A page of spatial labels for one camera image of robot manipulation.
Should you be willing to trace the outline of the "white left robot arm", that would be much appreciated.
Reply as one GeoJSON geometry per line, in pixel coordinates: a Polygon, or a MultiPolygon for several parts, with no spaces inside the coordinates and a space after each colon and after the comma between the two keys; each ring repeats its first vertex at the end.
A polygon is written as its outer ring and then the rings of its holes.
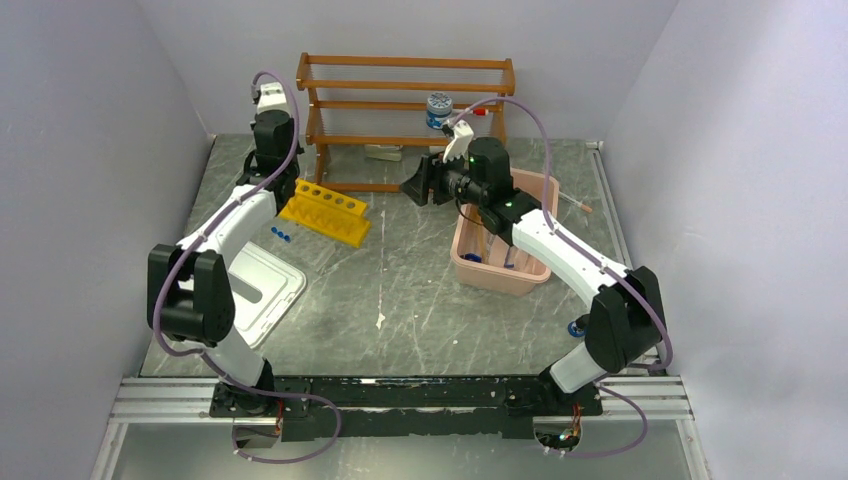
{"type": "Polygon", "coordinates": [[[148,323],[172,357],[197,356],[221,381],[237,388],[237,403],[261,416],[277,400],[268,360],[235,326],[229,268],[255,231],[294,196],[300,174],[299,113],[275,107],[255,115],[254,150],[227,202],[176,245],[148,255],[148,323]]]}

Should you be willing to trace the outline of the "white plastic lid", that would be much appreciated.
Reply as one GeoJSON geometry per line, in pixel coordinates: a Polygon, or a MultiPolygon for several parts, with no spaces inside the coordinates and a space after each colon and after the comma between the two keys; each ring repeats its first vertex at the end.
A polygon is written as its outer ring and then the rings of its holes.
{"type": "Polygon", "coordinates": [[[234,325],[258,349],[306,289],[306,274],[248,242],[228,268],[234,294],[234,325]]]}

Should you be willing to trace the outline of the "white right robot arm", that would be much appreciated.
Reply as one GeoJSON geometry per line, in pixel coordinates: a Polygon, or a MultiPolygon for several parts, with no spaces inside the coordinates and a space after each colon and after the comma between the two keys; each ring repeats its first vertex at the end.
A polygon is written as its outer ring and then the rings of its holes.
{"type": "Polygon", "coordinates": [[[515,184],[500,140],[475,139],[455,160],[425,156],[400,190],[418,206],[475,206],[490,234],[540,261],[588,306],[587,318],[576,325],[584,333],[581,345],[543,372],[549,380],[539,398],[548,412],[565,413],[580,388],[633,365],[666,336],[654,272],[608,259],[545,212],[538,198],[515,184]]]}

